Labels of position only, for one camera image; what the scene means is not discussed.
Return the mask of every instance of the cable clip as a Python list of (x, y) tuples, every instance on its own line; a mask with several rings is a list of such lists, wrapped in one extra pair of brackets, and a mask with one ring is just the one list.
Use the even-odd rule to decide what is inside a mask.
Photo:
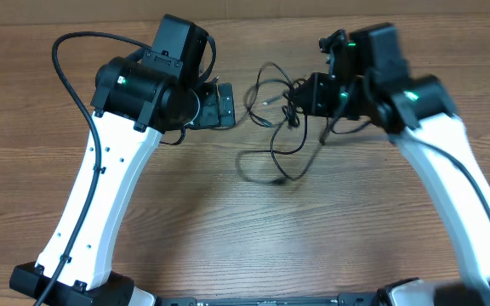
[(65, 260), (65, 261), (66, 261), (68, 264), (70, 264), (70, 263), (71, 263), (71, 256), (69, 256), (69, 255), (65, 255), (65, 254), (62, 254), (62, 255), (60, 256), (60, 261), (61, 261), (61, 260)]
[(96, 167), (95, 164), (94, 164), (94, 168), (92, 169), (96, 172), (99, 172), (101, 174), (104, 174), (105, 173), (105, 170), (106, 170), (106, 167)]

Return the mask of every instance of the tangled black cable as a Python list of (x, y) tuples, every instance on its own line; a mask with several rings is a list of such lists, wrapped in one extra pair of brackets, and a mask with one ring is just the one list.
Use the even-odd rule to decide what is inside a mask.
[[(262, 72), (267, 67), (270, 67), (270, 66), (274, 66), (275, 68), (277, 68), (283, 74), (285, 79), (282, 80), (282, 79), (271, 78), (271, 79), (267, 79), (267, 80), (264, 80), (261, 82), (260, 76), (261, 76)], [(266, 119), (258, 116), (257, 114), (255, 114), (253, 112), (253, 107), (258, 100), (259, 89), (261, 86), (263, 86), (267, 83), (281, 83), (281, 84), (284, 84), (288, 87), (288, 91), (285, 91), (282, 94), (280, 94), (276, 97), (273, 97), (271, 99), (268, 99), (264, 102), (265, 105), (269, 105), (269, 104), (271, 104), (271, 103), (273, 103), (273, 102), (275, 102), (281, 98), (284, 98), (287, 100), (287, 105), (282, 106), (282, 112), (285, 115), (285, 118), (283, 119), (283, 121), (281, 121), (275, 125), (276, 130), (271, 137), (270, 149), (269, 150), (245, 150), (245, 151), (240, 152), (237, 155), (237, 158), (236, 158), (237, 171), (239, 172), (240, 176), (242, 178), (244, 178), (246, 181), (251, 181), (251, 182), (261, 183), (261, 184), (284, 184), (287, 180), (297, 181), (297, 180), (301, 179), (309, 171), (311, 165), (313, 164), (313, 161), (315, 160), (319, 150), (321, 149), (321, 146), (324, 145), (324, 142), (326, 140), (326, 137), (328, 136), (328, 133), (330, 131), (332, 131), (333, 133), (337, 133), (333, 130), (333, 128), (334, 128), (336, 122), (344, 114), (345, 108), (346, 108), (347, 102), (348, 102), (347, 98), (341, 99), (342, 95), (340, 95), (339, 108), (334, 112), (332, 122), (328, 122), (328, 119), (327, 119), (327, 126), (326, 126), (324, 132), (322, 133), (321, 138), (319, 139), (319, 145), (314, 150), (313, 155), (311, 156), (310, 160), (305, 165), (305, 168), (302, 170), (302, 172), (297, 176), (291, 176), (281, 167), (281, 165), (277, 161), (276, 155), (288, 156), (288, 155), (292, 155), (294, 153), (297, 153), (300, 150), (302, 150), (302, 148), (304, 147), (305, 141), (307, 140), (307, 132), (308, 132), (307, 131), (307, 129), (308, 129), (307, 116), (304, 115), (304, 137), (302, 138), (302, 142), (300, 143), (298, 148), (296, 148), (294, 150), (290, 150), (290, 151), (279, 151), (279, 150), (274, 149), (276, 136), (285, 123), (287, 123), (290, 128), (298, 128), (300, 125), (300, 119), (299, 119), (298, 114), (301, 114), (302, 112), (300, 112), (296, 109), (296, 107), (292, 103), (292, 100), (290, 99), (290, 94), (295, 90), (294, 86), (295, 85), (301, 85), (300, 84), (301, 82), (305, 83), (307, 81), (304, 78), (299, 78), (299, 79), (296, 79), (293, 82), (291, 82), (290, 78), (288, 77), (286, 72), (279, 65), (277, 65), (273, 62), (268, 62), (268, 63), (265, 63), (264, 65), (262, 65), (262, 67), (259, 70), (259, 74), (257, 75), (256, 83), (251, 88), (249, 88), (248, 91), (245, 93), (245, 96), (243, 98), (243, 103), (245, 105), (246, 113), (243, 114), (243, 116), (238, 120), (237, 125), (244, 122), (244, 120), (247, 119), (247, 116), (249, 116), (251, 118), (251, 121), (253, 121), (254, 124), (256, 124), (260, 127), (263, 127), (263, 128), (273, 128), (274, 125), (271, 122), (267, 121)], [(312, 97), (314, 104), (316, 104), (316, 96), (317, 96), (316, 84), (314, 87), (313, 97)], [(352, 92), (354, 91), (355, 82), (352, 82), (347, 88), (348, 88), (348, 90), (347, 90), (348, 93), (347, 93), (346, 97), (350, 96), (352, 94)], [(359, 131), (363, 130), (366, 126), (368, 126), (369, 123), (370, 122), (365, 122), (360, 127), (355, 128), (355, 129), (348, 131), (348, 132), (344, 132), (344, 133), (359, 132)], [(271, 159), (273, 160), (277, 169), (279, 170), (279, 172), (281, 172), (283, 177), (282, 178), (276, 178), (276, 179), (273, 179), (270, 181), (260, 181), (257, 179), (252, 179), (249, 176), (247, 176), (244, 173), (244, 171), (241, 169), (240, 160), (242, 159), (242, 157), (244, 155), (256, 154), (256, 153), (270, 153)]]

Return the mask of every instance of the wooden wall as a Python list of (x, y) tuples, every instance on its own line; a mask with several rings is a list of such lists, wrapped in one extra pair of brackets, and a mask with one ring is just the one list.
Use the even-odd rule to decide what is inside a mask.
[(490, 0), (0, 0), (0, 25), (371, 14), (490, 13)]

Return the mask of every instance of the black cable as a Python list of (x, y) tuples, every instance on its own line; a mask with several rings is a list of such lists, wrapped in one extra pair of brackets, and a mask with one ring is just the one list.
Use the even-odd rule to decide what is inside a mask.
[(373, 74), (372, 67), (366, 69), (366, 72), (364, 72), (364, 77), (362, 78), (362, 91), (364, 92), (367, 101), (375, 105), (375, 99), (372, 96), (372, 89), (370, 88), (371, 85), (370, 82), (372, 81), (371, 80), (372, 74)]
[(352, 95), (353, 91), (355, 90), (355, 82), (352, 82), (349, 86), (349, 89), (347, 90), (347, 95), (345, 96), (344, 99), (342, 98), (342, 94), (345, 92), (343, 91), (343, 88), (339, 89), (339, 107), (338, 109), (334, 112), (332, 122), (330, 122), (327, 127), (325, 128), (324, 132), (322, 133), (321, 137), (319, 138), (319, 142), (321, 145), (324, 145), (328, 135), (330, 134), (330, 131), (333, 130), (333, 127), (336, 126), (336, 123), (338, 120), (342, 117), (342, 115), (345, 112), (345, 108), (347, 107), (347, 103), (349, 102), (349, 97)]
[(185, 140), (185, 136), (186, 136), (186, 130), (185, 128), (181, 128), (180, 129), (180, 137), (179, 137), (179, 140), (175, 141), (174, 143), (167, 143), (167, 142), (164, 142), (164, 141), (160, 141), (161, 144), (163, 145), (180, 145), (183, 143), (183, 140)]
[(264, 119), (260, 116), (257, 116), (254, 113), (251, 115), (251, 111), (252, 111), (252, 109), (256, 103), (256, 96), (258, 96), (258, 88), (262, 87), (263, 85), (265, 85), (267, 83), (281, 83), (281, 84), (287, 85), (287, 87), (289, 87), (289, 88), (293, 88), (292, 84), (289, 84), (285, 80), (276, 79), (276, 78), (267, 79), (267, 80), (264, 80), (262, 82), (259, 82), (255, 85), (251, 86), (247, 90), (247, 92), (245, 92), (245, 95), (243, 96), (243, 105), (245, 106), (245, 113), (241, 116), (241, 118), (239, 118), (236, 121), (236, 124), (233, 127), (214, 127), (212, 129), (215, 131), (227, 131), (227, 130), (230, 130), (233, 128), (237, 128), (238, 126), (243, 124), (245, 122), (245, 120), (247, 120), (248, 116), (251, 117), (251, 120), (254, 122), (254, 124), (256, 124), (260, 127), (273, 128), (273, 124), (271, 122), (267, 121), (266, 119)]
[(292, 176), (288, 175), (285, 172), (285, 170), (283, 170), (283, 168), (281, 167), (281, 165), (279, 165), (279, 162), (277, 161), (277, 158), (276, 158), (276, 154), (291, 155), (291, 154), (294, 154), (294, 153), (298, 152), (299, 150), (301, 150), (304, 147), (305, 140), (307, 139), (307, 116), (304, 116), (304, 138), (302, 139), (302, 143), (300, 144), (300, 146), (297, 149), (292, 150), (292, 151), (289, 151), (289, 152), (281, 152), (279, 150), (274, 150), (273, 149), (274, 143), (275, 143), (275, 140), (276, 140), (277, 133), (282, 128), (282, 126), (283, 126), (284, 123), (285, 122), (281, 122), (277, 126), (276, 131), (273, 133), (273, 136), (271, 136), (270, 150), (268, 150), (268, 152), (270, 152), (271, 159), (276, 164), (277, 169), (279, 170), (279, 172), (281, 172), (281, 174), (285, 177), (285, 179), (290, 179), (292, 181), (297, 181), (297, 180), (301, 179), (309, 171), (311, 165), (313, 164), (313, 161), (315, 160), (316, 153), (318, 152), (318, 148), (317, 148), (316, 152), (311, 156), (311, 158), (307, 162), (307, 164), (305, 165), (304, 170), (302, 170), (302, 172), (299, 175), (297, 175), (295, 177), (292, 177)]
[(442, 150), (433, 144), (426, 143), (415, 136), (412, 135), (409, 136), (410, 136), (409, 138), (404, 138), (404, 140), (412, 140), (446, 157), (468, 179), (468, 181), (472, 185), (472, 188), (476, 192), (477, 197), (480, 199), (481, 205), (483, 206), (483, 209), (485, 210), (485, 214), (487, 215), (487, 218), (489, 219), (489, 223), (490, 223), (490, 207), (489, 204), (487, 203), (487, 199), (485, 198), (485, 195), (483, 195), (483, 192), (481, 192), (480, 186), (477, 184), (476, 180), (474, 179), (472, 174), (468, 171), (466, 166), (462, 162), (460, 162), (457, 158), (447, 153), (445, 150)]
[(350, 133), (358, 133), (358, 132), (362, 131), (364, 128), (366, 128), (367, 126), (369, 126), (370, 124), (372, 124), (371, 121), (364, 122), (360, 126), (355, 127), (352, 130), (345, 131), (345, 132), (336, 132), (336, 131), (334, 131), (334, 128), (335, 127), (333, 127), (332, 129), (330, 129), (330, 132), (335, 133), (336, 135), (345, 135), (345, 134), (350, 134)]
[(145, 49), (144, 48), (138, 48), (137, 50), (133, 51), (131, 54), (126, 56), (126, 60), (132, 60), (134, 62), (138, 62), (141, 59), (143, 59), (143, 54), (145, 54)]
[[(301, 85), (303, 85), (306, 82), (307, 82), (307, 80), (305, 80), (303, 77), (301, 77), (299, 79), (294, 80), (293, 81), (293, 85), (294, 84), (298, 84), (298, 86), (301, 86)], [(271, 97), (268, 100), (262, 102), (262, 105), (270, 105), (270, 104), (272, 104), (274, 102), (277, 102), (278, 100), (280, 100), (282, 98), (288, 99), (288, 92), (283, 92), (283, 93), (281, 93), (281, 94), (279, 94), (277, 96)]]
[(73, 89), (69, 81), (67, 81), (64, 72), (61, 70), (60, 62), (58, 61), (59, 45), (65, 40), (73, 37), (106, 37), (121, 42), (131, 43), (142, 48), (151, 49), (150, 46), (142, 42), (137, 42), (130, 38), (120, 37), (118, 35), (113, 35), (113, 34), (94, 32), (94, 31), (82, 31), (82, 32), (65, 34), (60, 38), (56, 39), (54, 45), (52, 46), (52, 63), (54, 64), (54, 69), (56, 70), (58, 77), (60, 77), (61, 82), (64, 84), (64, 87), (67, 89), (67, 91), (73, 98), (73, 101), (75, 101), (75, 104), (77, 105), (78, 109), (83, 114), (84, 119), (86, 119), (90, 131), (92, 132), (92, 138), (94, 140), (95, 164), (94, 164), (94, 175), (92, 176), (92, 182), (90, 183), (90, 188), (88, 190), (88, 195), (86, 196), (86, 201), (84, 202), (84, 206), (81, 211), (81, 214), (79, 215), (77, 223), (75, 224), (75, 228), (71, 232), (71, 236), (69, 238), (69, 241), (67, 242), (66, 249), (64, 250), (64, 253), (60, 257), (60, 263), (58, 264), (56, 270), (54, 271), (52, 278), (50, 279), (50, 282), (47, 284), (47, 286), (39, 296), (39, 299), (34, 303), (34, 306), (40, 306), (41, 304), (43, 304), (44, 300), (50, 294), (52, 287), (54, 287), (54, 285), (56, 284), (58, 277), (60, 277), (61, 271), (64, 269), (64, 266), (66, 265), (66, 263), (68, 263), (71, 260), (69, 254), (71, 253), (71, 249), (75, 244), (75, 240), (77, 239), (78, 233), (81, 230), (81, 227), (83, 226), (84, 219), (86, 218), (88, 209), (90, 208), (90, 204), (92, 203), (92, 199), (94, 198), (95, 189), (97, 187), (98, 179), (100, 178), (100, 172), (101, 172), (101, 143), (100, 143), (100, 136), (98, 135), (98, 130), (95, 127), (94, 120), (92, 120), (92, 117), (88, 113), (86, 106), (84, 106), (84, 103), (80, 100), (80, 98), (78, 97), (77, 93), (75, 92), (75, 90)]
[[(285, 119), (283, 122), (279, 123), (277, 125), (277, 128), (276, 128), (276, 131), (273, 133), (273, 136), (271, 137), (271, 147), (269, 150), (244, 150), (244, 151), (241, 151), (237, 154), (237, 157), (236, 157), (236, 168), (237, 168), (237, 171), (239, 172), (239, 175), (244, 178), (246, 181), (248, 182), (253, 182), (253, 183), (258, 183), (258, 184), (284, 184), (286, 182), (286, 180), (288, 179), (287, 178), (287, 174), (284, 170), (282, 170), (281, 166), (279, 166), (279, 163), (277, 162), (277, 159), (275, 158), (275, 154), (280, 154), (280, 155), (292, 155), (294, 153), (297, 153), (298, 151), (302, 150), (302, 148), (304, 148), (304, 144), (305, 144), (305, 141), (307, 140), (307, 116), (304, 116), (304, 137), (302, 138), (302, 142), (299, 144), (298, 148), (294, 149), (294, 150), (290, 150), (290, 151), (280, 151), (280, 150), (273, 150), (273, 142), (275, 141), (275, 137), (277, 136), (277, 133), (279, 132), (279, 130), (281, 129), (281, 127), (283, 126), (283, 124), (287, 121), (287, 119)], [(277, 168), (279, 169), (279, 171), (281, 173), (283, 173), (283, 178), (276, 178), (276, 179), (272, 179), (270, 181), (260, 181), (260, 180), (256, 180), (256, 179), (252, 179), (250, 177), (248, 177), (245, 172), (242, 170), (241, 168), (241, 165), (240, 165), (240, 160), (242, 159), (242, 156), (244, 155), (248, 155), (248, 154), (258, 154), (258, 153), (271, 153), (271, 158), (273, 159), (273, 161), (275, 162)], [(312, 164), (312, 160), (311, 159), (307, 165), (305, 166), (305, 169), (302, 171), (302, 173), (299, 175), (299, 177), (303, 177), (305, 175), (305, 173), (307, 173), (307, 171), (309, 170), (309, 168), (311, 167), (311, 164)]]
[[(285, 80), (286, 81), (283, 81), (283, 80), (280, 80), (280, 79), (269, 79), (269, 80), (266, 80), (266, 81), (263, 81), (262, 83), (260, 83), (260, 76), (262, 75), (262, 72), (266, 68), (271, 67), (271, 66), (276, 67), (279, 70), (279, 72), (281, 72), (281, 74), (285, 77)], [(262, 67), (260, 67), (259, 74), (256, 76), (256, 84), (253, 87), (253, 89), (254, 89), (254, 96), (252, 97), (252, 101), (248, 105), (246, 105), (246, 107), (247, 107), (247, 113), (251, 117), (251, 120), (253, 120), (253, 122), (256, 123), (257, 125), (259, 125), (259, 126), (261, 126), (263, 128), (272, 128), (273, 125), (271, 125), (270, 122), (269, 122), (270, 123), (269, 125), (265, 125), (265, 124), (262, 124), (262, 123), (257, 123), (254, 120), (254, 118), (255, 119), (258, 119), (260, 122), (267, 122), (267, 121), (264, 120), (263, 118), (255, 115), (254, 112), (253, 112), (253, 106), (256, 103), (256, 99), (259, 96), (260, 86), (262, 86), (263, 84), (266, 84), (267, 82), (280, 82), (280, 83), (283, 83), (283, 84), (287, 85), (287, 87), (288, 87), (289, 90), (294, 90), (294, 86), (293, 86), (293, 81), (290, 80), (290, 77), (288, 77), (287, 73), (278, 64), (276, 64), (274, 62), (267, 62), (267, 63), (264, 63), (262, 65)]]

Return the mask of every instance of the wooden table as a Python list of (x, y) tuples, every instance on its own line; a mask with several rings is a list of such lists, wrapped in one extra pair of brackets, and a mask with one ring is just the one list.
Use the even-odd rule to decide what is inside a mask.
[[(274, 60), (291, 77), (327, 71), (319, 37), (387, 20), (400, 30), (413, 74), (444, 81), (490, 182), (490, 14), (199, 25), (217, 41), (214, 75), (234, 85), (241, 115), (241, 97), (265, 61)], [(0, 27), (0, 305), (32, 303), (9, 290), (9, 276), (16, 264), (36, 260), (48, 242), (83, 158), (87, 126), (54, 73), (50, 48), (61, 34), (86, 30), (150, 43), (157, 24)], [(89, 104), (96, 71), (133, 49), (81, 38), (62, 45), (60, 63)], [(267, 88), (261, 96), (281, 90)], [(256, 110), (275, 122), (282, 117), (279, 106)], [(281, 158), (289, 172), (309, 160), (323, 124), (311, 119), (303, 151)], [(381, 130), (332, 136), (298, 183), (244, 182), (236, 173), (237, 153), (265, 149), (272, 132), (246, 122), (225, 133), (189, 132), (181, 146), (161, 146), (123, 220), (114, 270), (162, 296), (204, 298), (318, 296), (372, 291), (411, 276), (459, 277), (430, 198)], [(290, 149), (302, 134), (284, 129), (280, 136), (277, 146)], [(269, 156), (247, 158), (242, 166), (257, 179), (279, 177)]]

